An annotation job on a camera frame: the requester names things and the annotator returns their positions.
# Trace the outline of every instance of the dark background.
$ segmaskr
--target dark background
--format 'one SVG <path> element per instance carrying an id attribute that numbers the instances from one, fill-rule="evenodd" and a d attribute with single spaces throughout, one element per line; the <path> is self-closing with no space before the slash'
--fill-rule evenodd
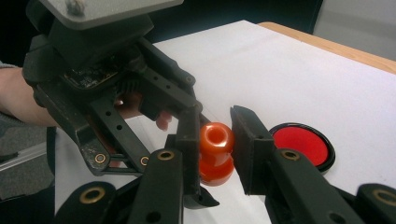
<path id="1" fill-rule="evenodd" d="M 0 14 L 0 61 L 23 65 L 35 28 L 25 16 L 28 0 L 13 0 Z M 312 34 L 322 0 L 185 0 L 150 13 L 151 42 L 199 32 L 234 21 L 274 21 Z"/>

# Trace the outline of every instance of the red object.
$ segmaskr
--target red object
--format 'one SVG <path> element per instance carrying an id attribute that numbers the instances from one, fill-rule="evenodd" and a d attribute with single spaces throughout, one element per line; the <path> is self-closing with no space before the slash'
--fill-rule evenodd
<path id="1" fill-rule="evenodd" d="M 329 156 L 326 143 L 316 133 L 301 127 L 284 127 L 273 134 L 277 148 L 291 148 L 303 153 L 315 166 Z"/>
<path id="2" fill-rule="evenodd" d="M 200 175 L 203 184 L 218 186 L 233 173 L 233 132 L 225 124 L 207 123 L 201 128 Z"/>

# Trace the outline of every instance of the gray sleeve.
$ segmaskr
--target gray sleeve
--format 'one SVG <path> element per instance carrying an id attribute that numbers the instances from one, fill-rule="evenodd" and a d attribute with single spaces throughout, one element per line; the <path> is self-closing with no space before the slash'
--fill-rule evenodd
<path id="1" fill-rule="evenodd" d="M 11 67 L 16 67 L 12 64 L 6 64 L 6 63 L 2 63 L 0 61 L 0 69 L 1 68 L 11 68 Z M 9 115 L 3 114 L 0 112 L 0 136 L 2 135 L 3 132 L 6 131 L 6 129 L 10 128 L 10 127 L 15 127 L 15 126 L 24 126 L 25 124 L 15 118 L 12 118 Z"/>

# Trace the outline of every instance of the human hand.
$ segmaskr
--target human hand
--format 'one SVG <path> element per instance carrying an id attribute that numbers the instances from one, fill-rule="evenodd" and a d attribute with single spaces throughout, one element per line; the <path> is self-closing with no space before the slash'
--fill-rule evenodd
<path id="1" fill-rule="evenodd" d="M 141 115 L 138 111 L 141 96 L 138 93 L 124 94 L 115 107 L 124 119 Z M 37 126 L 57 126 L 46 108 L 36 104 L 32 88 L 25 82 L 21 68 L 0 69 L 0 112 L 25 123 Z M 156 120 L 158 128 L 166 131 L 172 116 L 162 112 Z"/>

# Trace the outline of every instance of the white surface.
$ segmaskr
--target white surface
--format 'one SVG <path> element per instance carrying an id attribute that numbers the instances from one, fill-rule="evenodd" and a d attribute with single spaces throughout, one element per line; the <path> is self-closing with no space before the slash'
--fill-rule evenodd
<path id="1" fill-rule="evenodd" d="M 314 35 L 396 60 L 396 1 L 324 0 Z"/>
<path id="2" fill-rule="evenodd" d="M 196 96 L 210 119 L 231 125 L 229 109 L 241 105 L 254 110 L 268 129 L 288 121 L 310 125 L 335 148 L 335 164 L 325 175 L 333 185 L 353 194 L 362 183 L 396 188 L 396 76 L 246 21 L 156 46 L 196 77 Z M 152 144 L 149 148 L 163 147 L 166 133 L 153 122 L 129 123 Z M 64 133 L 56 156 L 59 208 L 93 176 Z M 104 179 L 117 186 L 129 180 Z M 220 206 L 185 209 L 185 223 L 270 223 L 262 198 L 245 196 L 236 172 L 226 184 L 207 189 Z"/>

